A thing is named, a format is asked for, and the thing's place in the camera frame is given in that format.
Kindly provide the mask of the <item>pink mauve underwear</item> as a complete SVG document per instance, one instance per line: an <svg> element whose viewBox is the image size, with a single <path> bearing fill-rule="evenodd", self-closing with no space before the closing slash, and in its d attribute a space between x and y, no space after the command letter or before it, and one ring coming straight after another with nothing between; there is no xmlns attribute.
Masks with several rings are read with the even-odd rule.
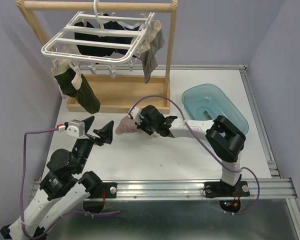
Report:
<svg viewBox="0 0 300 240"><path fill-rule="evenodd" d="M137 128L135 121L125 116L121 119L119 125L115 129L115 133L117 135L125 134L125 133L140 133L142 130Z"/></svg>

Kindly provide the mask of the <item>dark green underwear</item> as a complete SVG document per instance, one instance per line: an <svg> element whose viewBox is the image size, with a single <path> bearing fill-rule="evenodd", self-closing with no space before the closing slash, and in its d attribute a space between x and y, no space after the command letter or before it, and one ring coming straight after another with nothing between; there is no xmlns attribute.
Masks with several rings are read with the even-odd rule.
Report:
<svg viewBox="0 0 300 240"><path fill-rule="evenodd" d="M101 107L100 101L81 71L74 70L71 62L66 59L62 60L58 66L53 66L51 72L61 92L68 97L75 98L86 112L98 113Z"/></svg>

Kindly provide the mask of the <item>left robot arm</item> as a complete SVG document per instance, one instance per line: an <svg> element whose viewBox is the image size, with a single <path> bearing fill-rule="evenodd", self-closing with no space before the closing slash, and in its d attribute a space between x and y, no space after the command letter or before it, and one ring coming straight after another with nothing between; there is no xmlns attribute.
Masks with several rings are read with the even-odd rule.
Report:
<svg viewBox="0 0 300 240"><path fill-rule="evenodd" d="M93 171L84 171L94 146L110 145L114 121L88 133L95 117L71 120L51 131L63 132L76 139L72 150L55 150L47 163L48 172L39 183L37 192L27 207L20 196L20 217L0 230L5 240L44 240L50 229L73 208L89 197L115 198L117 184L105 183Z"/></svg>

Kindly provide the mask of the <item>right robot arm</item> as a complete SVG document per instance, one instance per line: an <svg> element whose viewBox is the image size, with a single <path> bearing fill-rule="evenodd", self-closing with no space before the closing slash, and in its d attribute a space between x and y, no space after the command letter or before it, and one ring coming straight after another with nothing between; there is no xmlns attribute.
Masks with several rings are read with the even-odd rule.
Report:
<svg viewBox="0 0 300 240"><path fill-rule="evenodd" d="M194 138L206 141L222 166L220 189L225 195L238 190L241 179L240 154L246 136L225 116L213 120L186 120L177 116L164 116L153 105L143 109L135 107L129 114L136 127L148 135L166 138Z"/></svg>

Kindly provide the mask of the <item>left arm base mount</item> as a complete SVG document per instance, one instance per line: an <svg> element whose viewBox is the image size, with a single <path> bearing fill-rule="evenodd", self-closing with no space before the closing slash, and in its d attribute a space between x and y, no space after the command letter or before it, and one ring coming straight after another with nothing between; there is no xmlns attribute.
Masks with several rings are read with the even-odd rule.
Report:
<svg viewBox="0 0 300 240"><path fill-rule="evenodd" d="M96 186L90 194L90 199L115 199L117 197L118 183L117 182L103 182Z"/></svg>

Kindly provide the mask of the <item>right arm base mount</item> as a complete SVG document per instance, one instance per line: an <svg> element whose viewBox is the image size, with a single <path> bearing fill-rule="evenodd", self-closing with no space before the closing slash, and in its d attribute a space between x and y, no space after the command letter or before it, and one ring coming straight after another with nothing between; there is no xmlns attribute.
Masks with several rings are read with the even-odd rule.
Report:
<svg viewBox="0 0 300 240"><path fill-rule="evenodd" d="M231 198L240 195L249 197L250 191L246 181L239 180L234 186L220 181L207 181L204 183L202 195L208 199Z"/></svg>

